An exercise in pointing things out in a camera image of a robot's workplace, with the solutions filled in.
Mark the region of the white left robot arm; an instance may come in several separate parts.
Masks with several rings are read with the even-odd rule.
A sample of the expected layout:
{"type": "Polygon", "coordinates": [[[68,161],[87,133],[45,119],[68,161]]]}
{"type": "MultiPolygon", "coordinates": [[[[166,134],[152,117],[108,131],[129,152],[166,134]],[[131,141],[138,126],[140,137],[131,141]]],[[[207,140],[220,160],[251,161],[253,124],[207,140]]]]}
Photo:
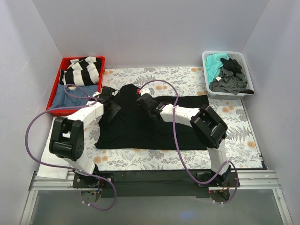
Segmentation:
{"type": "Polygon", "coordinates": [[[85,107],[67,117],[57,117],[52,126],[49,151],[67,161],[80,174],[88,187],[99,184],[99,169],[84,153],[84,130],[97,118],[113,120],[121,107],[113,101],[115,89],[104,86],[95,92],[85,107]]]}

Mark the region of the white folded cloth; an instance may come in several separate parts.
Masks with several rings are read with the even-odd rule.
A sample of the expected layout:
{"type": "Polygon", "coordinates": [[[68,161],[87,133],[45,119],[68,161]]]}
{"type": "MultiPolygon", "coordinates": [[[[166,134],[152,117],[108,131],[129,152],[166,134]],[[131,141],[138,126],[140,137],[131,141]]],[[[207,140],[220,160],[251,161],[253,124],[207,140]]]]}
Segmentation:
{"type": "MultiPolygon", "coordinates": [[[[67,166],[69,167],[70,164],[65,161],[62,158],[57,157],[56,155],[52,154],[49,151],[49,144],[51,139],[51,133],[52,133],[52,127],[50,128],[49,135],[46,141],[46,145],[41,157],[41,161],[47,164],[52,165],[61,165],[61,166],[67,166]]],[[[40,164],[39,170],[37,172],[37,177],[42,179],[58,179],[58,180],[65,180],[67,178],[68,169],[66,168],[56,168],[56,167],[50,167],[46,165],[40,164]]]]}

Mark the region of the blue folded shirt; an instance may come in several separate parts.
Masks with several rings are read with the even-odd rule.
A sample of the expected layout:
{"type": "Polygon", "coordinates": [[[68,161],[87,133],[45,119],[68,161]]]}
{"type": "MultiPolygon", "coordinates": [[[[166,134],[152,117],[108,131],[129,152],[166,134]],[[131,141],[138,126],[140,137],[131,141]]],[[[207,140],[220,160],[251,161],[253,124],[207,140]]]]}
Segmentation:
{"type": "MultiPolygon", "coordinates": [[[[98,90],[97,85],[80,86],[80,88],[88,96],[92,96],[98,90]]],[[[86,95],[81,90],[79,90],[78,87],[67,87],[67,92],[74,96],[86,97],[86,95]]],[[[54,95],[54,99],[50,104],[49,109],[80,106],[87,104],[87,102],[87,99],[75,98],[66,94],[64,91],[64,85],[58,84],[56,94],[54,95]]]]}

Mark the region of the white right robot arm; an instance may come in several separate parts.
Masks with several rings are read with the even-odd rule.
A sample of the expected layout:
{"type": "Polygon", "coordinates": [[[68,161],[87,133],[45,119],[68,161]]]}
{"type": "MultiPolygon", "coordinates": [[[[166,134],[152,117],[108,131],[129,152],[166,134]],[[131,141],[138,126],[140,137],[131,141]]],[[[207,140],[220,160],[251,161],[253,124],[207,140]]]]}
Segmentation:
{"type": "Polygon", "coordinates": [[[227,184],[231,172],[230,162],[227,160],[225,151],[228,126],[211,106],[203,105],[201,108],[186,108],[178,106],[178,100],[179,97],[176,97],[173,104],[158,103],[149,93],[144,93],[140,95],[137,102],[149,116],[161,119],[164,122],[172,122],[177,153],[184,169],[193,181],[202,186],[211,183],[217,186],[227,184]],[[208,181],[197,180],[188,170],[177,140],[177,123],[191,127],[196,137],[207,148],[211,162],[211,178],[208,181]]]}

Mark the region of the aluminium table frame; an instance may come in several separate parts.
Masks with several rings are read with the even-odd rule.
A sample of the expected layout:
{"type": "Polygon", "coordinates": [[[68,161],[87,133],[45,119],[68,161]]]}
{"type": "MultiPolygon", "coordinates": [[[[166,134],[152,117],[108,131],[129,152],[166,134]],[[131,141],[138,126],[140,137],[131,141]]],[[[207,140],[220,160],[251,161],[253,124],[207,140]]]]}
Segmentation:
{"type": "Polygon", "coordinates": [[[23,225],[291,225],[277,175],[241,170],[238,189],[209,187],[209,197],[103,198],[65,180],[33,176],[23,225]]]}

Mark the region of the grey t-shirt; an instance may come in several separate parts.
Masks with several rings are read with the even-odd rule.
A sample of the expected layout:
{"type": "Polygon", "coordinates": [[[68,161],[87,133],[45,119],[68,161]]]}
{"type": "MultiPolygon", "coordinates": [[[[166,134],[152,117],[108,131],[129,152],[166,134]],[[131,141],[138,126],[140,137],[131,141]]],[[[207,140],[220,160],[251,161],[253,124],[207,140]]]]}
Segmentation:
{"type": "Polygon", "coordinates": [[[209,88],[213,92],[228,92],[237,95],[251,92],[251,89],[247,88],[247,84],[246,76],[243,73],[234,73],[221,68],[219,75],[213,79],[209,88]]]}

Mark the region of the teal t-shirt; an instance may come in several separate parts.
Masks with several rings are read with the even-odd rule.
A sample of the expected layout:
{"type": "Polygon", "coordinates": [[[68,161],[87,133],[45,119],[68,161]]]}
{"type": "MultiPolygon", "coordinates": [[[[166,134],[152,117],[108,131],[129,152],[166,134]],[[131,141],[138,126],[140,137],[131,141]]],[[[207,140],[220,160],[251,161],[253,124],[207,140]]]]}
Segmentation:
{"type": "Polygon", "coordinates": [[[221,59],[229,59],[227,53],[221,52],[210,55],[205,61],[208,83],[211,84],[213,80],[220,74],[220,70],[223,67],[221,59]]]}

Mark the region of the red plastic tray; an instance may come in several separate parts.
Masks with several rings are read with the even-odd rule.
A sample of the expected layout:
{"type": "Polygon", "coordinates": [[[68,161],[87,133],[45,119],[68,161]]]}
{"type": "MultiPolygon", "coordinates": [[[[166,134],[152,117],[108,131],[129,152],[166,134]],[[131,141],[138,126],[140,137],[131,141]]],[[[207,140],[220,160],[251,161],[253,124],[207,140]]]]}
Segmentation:
{"type": "Polygon", "coordinates": [[[85,105],[87,95],[100,92],[105,57],[63,58],[48,101],[47,110],[53,116],[67,116],[76,109],[67,107],[85,105]]]}

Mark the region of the white plastic laundry basket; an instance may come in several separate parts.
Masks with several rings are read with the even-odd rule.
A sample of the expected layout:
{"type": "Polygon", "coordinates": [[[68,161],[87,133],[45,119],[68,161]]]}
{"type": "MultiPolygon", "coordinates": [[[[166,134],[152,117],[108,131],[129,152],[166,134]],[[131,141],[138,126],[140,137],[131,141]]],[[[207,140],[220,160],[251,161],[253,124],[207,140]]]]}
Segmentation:
{"type": "Polygon", "coordinates": [[[244,58],[244,55],[240,52],[233,52],[233,51],[204,51],[202,53],[202,62],[203,62],[203,72],[204,72],[204,79],[205,79],[205,85],[206,85],[206,89],[208,91],[208,97],[211,99],[228,99],[228,100],[238,100],[241,99],[245,96],[250,96],[251,94],[248,93],[238,93],[237,95],[234,95],[232,93],[224,93],[224,92],[214,92],[209,88],[209,82],[208,82],[208,78],[207,78],[207,67],[206,67],[206,59],[210,56],[210,55],[214,55],[217,53],[227,53],[228,56],[233,59],[233,60],[237,60],[237,62],[241,65],[242,69],[241,71],[244,73],[244,75],[246,76],[246,88],[249,88],[251,90],[254,90],[253,84],[252,84],[252,80],[251,80],[251,76],[248,70],[248,66],[246,63],[246,60],[244,58]]]}

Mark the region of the black t-shirt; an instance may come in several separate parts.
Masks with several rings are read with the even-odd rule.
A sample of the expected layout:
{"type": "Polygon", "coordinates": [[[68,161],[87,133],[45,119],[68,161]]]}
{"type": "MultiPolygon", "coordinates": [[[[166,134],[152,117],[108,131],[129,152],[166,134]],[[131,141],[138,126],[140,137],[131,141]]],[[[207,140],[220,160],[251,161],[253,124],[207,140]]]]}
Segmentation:
{"type": "MultiPolygon", "coordinates": [[[[150,119],[138,105],[138,87],[127,84],[121,87],[114,102],[121,107],[112,121],[100,119],[100,137],[97,149],[149,149],[176,150],[172,122],[150,119]]],[[[178,106],[200,108],[208,105],[207,95],[179,97],[178,106]]],[[[206,150],[189,126],[176,123],[180,150],[206,150]]]]}

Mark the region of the black white striped shirt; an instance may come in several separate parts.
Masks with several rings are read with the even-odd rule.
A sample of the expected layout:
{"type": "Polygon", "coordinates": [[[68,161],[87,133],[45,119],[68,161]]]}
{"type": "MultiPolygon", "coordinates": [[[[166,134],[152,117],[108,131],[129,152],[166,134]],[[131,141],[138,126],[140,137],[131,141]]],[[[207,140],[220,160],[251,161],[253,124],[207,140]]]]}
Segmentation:
{"type": "Polygon", "coordinates": [[[103,60],[94,56],[71,59],[67,69],[60,70],[61,85],[91,86],[99,83],[103,60]]]}

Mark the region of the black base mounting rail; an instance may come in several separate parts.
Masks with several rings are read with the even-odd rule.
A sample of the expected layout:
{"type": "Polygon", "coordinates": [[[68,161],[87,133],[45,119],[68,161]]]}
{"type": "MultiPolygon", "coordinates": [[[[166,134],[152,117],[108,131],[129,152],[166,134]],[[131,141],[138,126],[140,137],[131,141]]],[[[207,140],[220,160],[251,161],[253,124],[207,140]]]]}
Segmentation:
{"type": "MultiPolygon", "coordinates": [[[[212,175],[210,170],[190,170],[199,181],[208,181],[212,175]]],[[[232,170],[226,180],[221,182],[215,178],[211,183],[201,186],[197,184],[185,170],[140,170],[140,171],[100,171],[98,176],[110,180],[117,191],[117,197],[153,197],[153,196],[196,196],[209,197],[209,187],[227,189],[236,185],[236,175],[232,170]]],[[[111,185],[106,181],[98,181],[94,177],[87,177],[75,173],[73,188],[87,190],[102,188],[103,198],[113,197],[111,185]]]]}

